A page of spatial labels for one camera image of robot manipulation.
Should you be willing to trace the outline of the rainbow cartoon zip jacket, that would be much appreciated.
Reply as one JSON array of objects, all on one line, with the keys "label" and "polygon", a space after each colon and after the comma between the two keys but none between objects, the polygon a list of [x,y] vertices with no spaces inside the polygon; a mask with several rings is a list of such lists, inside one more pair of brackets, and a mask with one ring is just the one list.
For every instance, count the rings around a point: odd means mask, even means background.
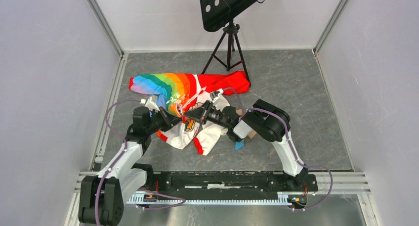
[{"label": "rainbow cartoon zip jacket", "polygon": [[[140,94],[156,95],[158,107],[182,117],[189,110],[210,100],[210,92],[223,89],[222,97],[215,103],[217,109],[229,106],[227,95],[245,93],[250,88],[244,71],[231,74],[155,73],[131,77],[128,88]],[[200,124],[186,117],[170,130],[157,131],[157,136],[170,146],[184,149],[193,143],[200,155],[208,155],[221,137],[221,126],[207,122]]]}]

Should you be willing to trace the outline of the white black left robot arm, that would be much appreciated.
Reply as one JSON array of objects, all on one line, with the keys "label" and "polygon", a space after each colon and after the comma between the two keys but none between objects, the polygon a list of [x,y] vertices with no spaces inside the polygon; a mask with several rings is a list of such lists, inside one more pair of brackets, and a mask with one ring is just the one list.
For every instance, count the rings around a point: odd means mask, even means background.
[{"label": "white black left robot arm", "polygon": [[168,131],[181,121],[162,107],[135,108],[117,154],[104,169],[81,182],[79,221],[97,226],[118,225],[129,198],[139,188],[150,190],[155,185],[152,166],[137,163],[149,147],[151,135]]}]

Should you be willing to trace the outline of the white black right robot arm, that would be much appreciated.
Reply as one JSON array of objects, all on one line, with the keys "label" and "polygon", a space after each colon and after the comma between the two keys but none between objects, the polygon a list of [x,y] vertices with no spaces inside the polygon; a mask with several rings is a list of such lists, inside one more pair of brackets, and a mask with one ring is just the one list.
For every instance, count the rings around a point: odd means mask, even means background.
[{"label": "white black right robot arm", "polygon": [[305,185],[308,168],[297,154],[290,131],[290,117],[282,109],[258,99],[243,116],[236,108],[227,106],[219,110],[211,101],[185,112],[186,117],[205,124],[212,122],[227,129],[227,136],[239,142],[255,131],[264,140],[272,143],[282,162],[286,186],[299,190]]}]

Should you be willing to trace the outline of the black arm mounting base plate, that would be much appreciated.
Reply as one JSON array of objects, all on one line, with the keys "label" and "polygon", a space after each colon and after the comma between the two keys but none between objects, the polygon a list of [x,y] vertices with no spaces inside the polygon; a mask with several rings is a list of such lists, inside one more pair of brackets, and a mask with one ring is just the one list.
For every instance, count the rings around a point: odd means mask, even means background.
[{"label": "black arm mounting base plate", "polygon": [[318,191],[314,174],[297,180],[275,171],[155,172],[144,189],[186,200],[271,200],[279,192]]}]

